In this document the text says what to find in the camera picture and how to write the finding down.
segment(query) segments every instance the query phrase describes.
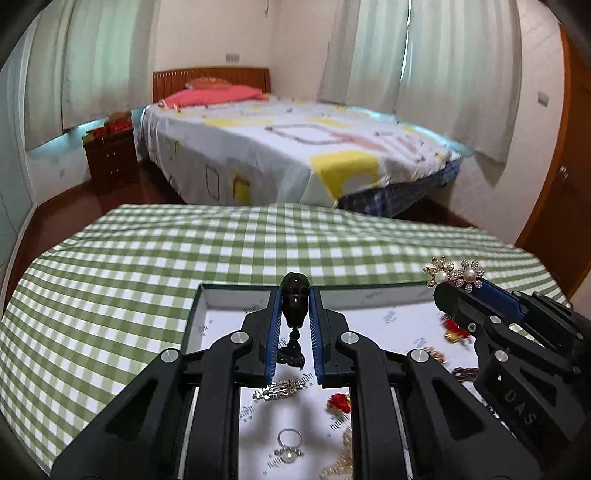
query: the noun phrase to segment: silver jewelry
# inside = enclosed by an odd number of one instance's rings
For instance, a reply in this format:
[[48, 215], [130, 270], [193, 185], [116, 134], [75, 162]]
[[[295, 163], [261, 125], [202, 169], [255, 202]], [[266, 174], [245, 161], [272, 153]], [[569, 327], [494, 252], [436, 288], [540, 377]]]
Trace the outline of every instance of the silver jewelry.
[[[297, 436], [299, 437], [299, 441], [297, 445], [286, 445], [282, 440], [281, 440], [281, 435], [285, 432], [294, 432], [297, 434]], [[298, 457], [301, 457], [304, 455], [304, 452], [302, 452], [299, 447], [301, 445], [301, 433], [296, 430], [296, 429], [283, 429], [279, 432], [279, 435], [277, 435], [277, 443], [279, 443], [279, 446], [281, 448], [278, 448], [277, 450], [275, 450], [275, 455], [277, 455], [281, 461], [283, 463], [293, 463], [297, 460]]]
[[300, 380], [281, 380], [273, 382], [264, 390], [257, 390], [252, 394], [254, 400], [280, 400], [282, 398], [291, 397], [298, 390], [306, 388], [307, 383], [304, 379]]

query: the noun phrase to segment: light switch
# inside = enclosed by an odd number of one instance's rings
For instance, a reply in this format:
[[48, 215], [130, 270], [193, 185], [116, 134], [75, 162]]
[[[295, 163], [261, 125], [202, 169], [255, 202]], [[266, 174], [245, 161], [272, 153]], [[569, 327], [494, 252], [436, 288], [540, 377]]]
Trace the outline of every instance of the light switch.
[[538, 103], [542, 106], [548, 107], [548, 103], [550, 102], [550, 97], [547, 93], [538, 92]]

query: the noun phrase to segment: pearl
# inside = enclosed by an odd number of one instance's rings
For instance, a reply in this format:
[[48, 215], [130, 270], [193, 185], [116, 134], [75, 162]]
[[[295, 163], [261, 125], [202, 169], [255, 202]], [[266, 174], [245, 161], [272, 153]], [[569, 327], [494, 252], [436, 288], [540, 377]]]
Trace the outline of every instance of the pearl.
[[449, 278], [449, 276], [447, 275], [447, 272], [444, 272], [444, 271], [437, 272], [435, 274], [435, 283], [437, 283], [437, 285], [439, 285], [440, 283], [445, 283], [445, 282], [447, 282], [448, 278]]
[[472, 283], [477, 279], [478, 275], [476, 274], [476, 270], [473, 268], [469, 268], [464, 272], [464, 280], [468, 283]]
[[292, 452], [291, 450], [283, 450], [280, 456], [284, 463], [293, 463], [297, 458], [296, 453]]

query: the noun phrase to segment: green checkered tablecloth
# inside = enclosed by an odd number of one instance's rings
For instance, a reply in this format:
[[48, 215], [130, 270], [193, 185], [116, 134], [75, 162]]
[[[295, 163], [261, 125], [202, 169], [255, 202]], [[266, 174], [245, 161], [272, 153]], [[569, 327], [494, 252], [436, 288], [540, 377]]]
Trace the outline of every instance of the green checkered tablecloth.
[[48, 472], [160, 351], [179, 347], [201, 282], [426, 280], [431, 257], [478, 259], [507, 289], [565, 301], [532, 255], [476, 229], [320, 207], [124, 205], [35, 260], [0, 325], [0, 411]]

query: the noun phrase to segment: red jewelry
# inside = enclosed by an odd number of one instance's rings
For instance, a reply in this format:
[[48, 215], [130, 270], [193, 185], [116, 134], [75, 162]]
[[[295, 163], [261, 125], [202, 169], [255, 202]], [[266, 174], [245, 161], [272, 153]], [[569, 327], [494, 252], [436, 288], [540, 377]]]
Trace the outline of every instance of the red jewelry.
[[335, 393], [330, 396], [326, 407], [339, 410], [343, 413], [351, 413], [351, 399], [344, 393]]
[[448, 314], [445, 314], [443, 317], [441, 317], [441, 323], [447, 330], [445, 333], [445, 338], [451, 343], [456, 343], [460, 340], [465, 340], [470, 337], [470, 333], [454, 322]]

